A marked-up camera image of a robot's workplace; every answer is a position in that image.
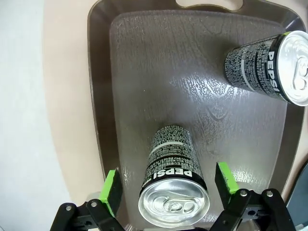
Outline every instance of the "can rim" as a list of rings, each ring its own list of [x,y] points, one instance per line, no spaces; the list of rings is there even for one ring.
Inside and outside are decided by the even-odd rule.
[[[292,35],[298,35],[298,36],[301,36],[302,38],[306,39],[308,41],[308,34],[304,31],[301,31],[301,30],[295,30],[295,31],[292,31],[290,32],[288,35],[286,35],[282,41],[281,41],[281,44],[278,48],[278,55],[277,55],[277,74],[278,74],[278,81],[280,83],[280,85],[282,86],[282,91],[283,93],[285,94],[285,96],[288,98],[288,100],[295,104],[295,105],[298,105],[298,106],[308,106],[308,98],[305,99],[305,100],[302,100],[302,101],[298,101],[298,100],[294,100],[292,98],[292,96],[284,89],[284,86],[282,84],[282,81],[281,81],[281,75],[280,75],[280,72],[279,72],[279,57],[280,57],[280,54],[281,54],[281,48],[282,46],[285,44],[285,41],[288,37],[292,36]]]
[[[142,202],[144,195],[153,186],[156,186],[156,185],[158,185],[162,182],[169,181],[169,180],[172,180],[172,181],[184,180],[184,181],[188,181],[189,183],[192,183],[195,186],[197,186],[197,188],[200,189],[200,191],[202,192],[202,194],[205,198],[204,208],[198,214],[196,214],[194,217],[187,219],[187,220],[183,220],[183,221],[166,222],[166,221],[161,221],[161,220],[158,220],[158,219],[155,219],[154,217],[152,217],[151,214],[148,213],[148,211],[145,209],[144,204]],[[179,226],[187,226],[187,225],[195,224],[207,214],[209,207],[210,207],[210,200],[209,200],[209,196],[208,196],[208,193],[205,190],[205,188],[203,188],[200,184],[194,182],[193,180],[182,179],[182,178],[168,178],[168,179],[163,179],[163,180],[157,181],[153,184],[150,184],[148,187],[146,187],[143,190],[143,192],[141,193],[141,195],[139,197],[139,201],[138,201],[138,209],[139,209],[140,214],[143,216],[143,218],[146,219],[151,224],[154,224],[154,225],[156,225],[158,227],[162,227],[162,228],[175,228],[175,227],[179,227]]]

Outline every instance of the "pull tab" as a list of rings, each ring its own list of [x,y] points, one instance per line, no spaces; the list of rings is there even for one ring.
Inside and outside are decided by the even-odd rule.
[[[167,212],[189,214],[198,209],[198,204],[192,198],[168,199],[164,202],[164,209]]]
[[[297,60],[295,73],[293,77],[293,88],[295,90],[304,90],[308,81],[308,59],[301,57]]]

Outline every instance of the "white surface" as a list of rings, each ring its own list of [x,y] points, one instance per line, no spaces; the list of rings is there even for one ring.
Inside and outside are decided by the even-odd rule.
[[[47,119],[43,0],[0,1],[0,225],[46,231],[69,202]]]

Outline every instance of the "can body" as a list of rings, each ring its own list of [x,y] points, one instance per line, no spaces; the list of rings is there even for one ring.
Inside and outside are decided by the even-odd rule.
[[[233,49],[224,65],[227,80],[235,87],[307,105],[308,89],[303,88],[306,74],[298,71],[300,59],[308,61],[308,54],[300,54],[308,47],[307,38],[302,31],[287,32]]]
[[[141,187],[139,211],[150,223],[191,225],[209,209],[209,198],[190,133],[166,126],[154,136]]]

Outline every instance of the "white stripe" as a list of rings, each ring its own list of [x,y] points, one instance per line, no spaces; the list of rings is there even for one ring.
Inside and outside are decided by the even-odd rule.
[[[171,145],[171,144],[178,144],[178,145],[188,146],[187,144],[182,143],[182,142],[170,141],[170,142],[162,143],[162,144],[158,145],[157,147],[155,147],[155,148],[151,151],[150,155],[152,155],[152,153],[155,152],[157,149],[159,149],[159,148],[161,148],[161,147],[164,147],[164,146],[166,146],[166,145]]]
[[[246,75],[245,75],[245,70],[244,70],[244,61],[245,61],[245,56],[246,56],[246,53],[247,53],[247,50],[248,50],[249,46],[245,49],[243,55],[242,55],[242,60],[241,60],[241,71],[242,71],[242,75],[243,75],[243,78],[245,80],[245,83],[247,84],[247,86],[253,91],[255,92],[255,90],[250,86],[250,84],[248,83],[247,81],[247,78],[246,78]]]

